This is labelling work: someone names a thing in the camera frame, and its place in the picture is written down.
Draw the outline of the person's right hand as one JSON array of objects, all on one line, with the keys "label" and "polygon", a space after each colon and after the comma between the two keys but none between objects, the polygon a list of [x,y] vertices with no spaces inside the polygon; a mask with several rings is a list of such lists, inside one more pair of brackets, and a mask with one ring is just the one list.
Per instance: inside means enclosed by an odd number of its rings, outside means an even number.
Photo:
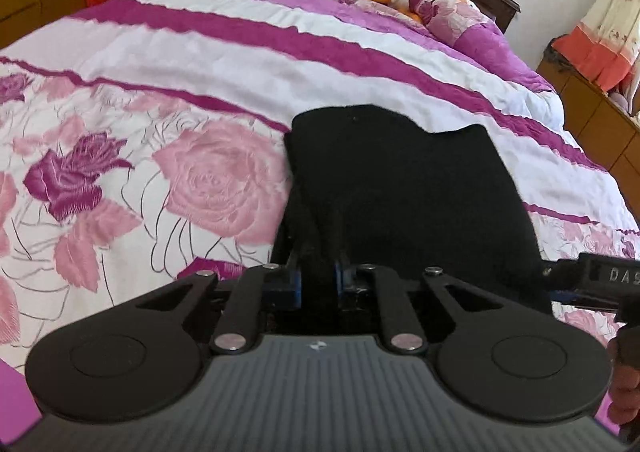
[{"label": "person's right hand", "polygon": [[621,327],[614,338],[608,342],[608,354],[612,360],[613,374],[608,388],[611,404],[608,418],[613,424],[623,426],[632,422],[639,414],[639,370],[623,362],[620,357]]}]

